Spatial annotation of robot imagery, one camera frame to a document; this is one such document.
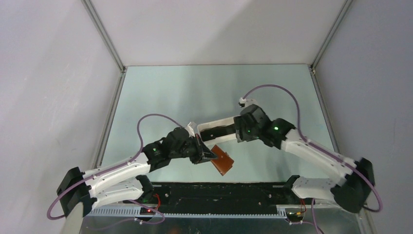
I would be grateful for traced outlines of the brown leather card holder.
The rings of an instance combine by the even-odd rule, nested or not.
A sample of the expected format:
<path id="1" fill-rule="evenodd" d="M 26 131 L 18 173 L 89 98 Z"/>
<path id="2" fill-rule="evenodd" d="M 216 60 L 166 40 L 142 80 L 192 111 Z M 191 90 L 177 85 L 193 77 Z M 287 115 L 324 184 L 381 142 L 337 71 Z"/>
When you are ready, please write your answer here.
<path id="1" fill-rule="evenodd" d="M 211 151 L 217 156 L 215 159 L 211 160 L 212 164 L 218 170 L 220 175 L 224 176 L 233 167 L 234 160 L 218 145 L 214 145 Z"/>

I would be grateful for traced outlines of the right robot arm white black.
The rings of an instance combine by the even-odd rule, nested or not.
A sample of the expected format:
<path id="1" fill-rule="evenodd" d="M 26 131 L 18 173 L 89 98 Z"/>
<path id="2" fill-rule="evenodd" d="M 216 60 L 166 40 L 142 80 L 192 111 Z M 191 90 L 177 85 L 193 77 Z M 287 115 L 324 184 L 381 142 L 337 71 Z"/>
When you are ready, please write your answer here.
<path id="1" fill-rule="evenodd" d="M 251 104 L 238 116 L 198 125 L 197 130 L 206 145 L 230 140 L 262 141 L 266 146 L 291 153 L 318 166 L 327 178 L 289 178 L 291 186 L 283 191 L 286 202 L 295 204 L 302 198 L 334 201 L 350 213 L 365 209 L 365 202 L 375 186 L 372 163 L 337 154 L 299 134 L 298 128 L 282 119 L 270 120 L 261 107 Z"/>

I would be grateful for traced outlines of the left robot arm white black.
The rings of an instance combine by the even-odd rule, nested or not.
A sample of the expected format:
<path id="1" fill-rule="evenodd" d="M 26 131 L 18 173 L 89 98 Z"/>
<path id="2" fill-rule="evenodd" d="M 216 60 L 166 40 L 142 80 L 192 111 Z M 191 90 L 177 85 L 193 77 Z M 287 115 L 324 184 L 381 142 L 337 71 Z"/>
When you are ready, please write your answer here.
<path id="1" fill-rule="evenodd" d="M 169 165 L 172 159 L 188 158 L 193 164 L 217 159 L 198 134 L 177 127 L 166 137 L 147 144 L 137 156 L 113 166 L 82 172 L 71 168 L 57 188 L 57 195 L 67 217 L 78 203 L 83 204 L 83 215 L 92 210 L 123 200 L 152 201 L 154 190 L 147 174 Z"/>

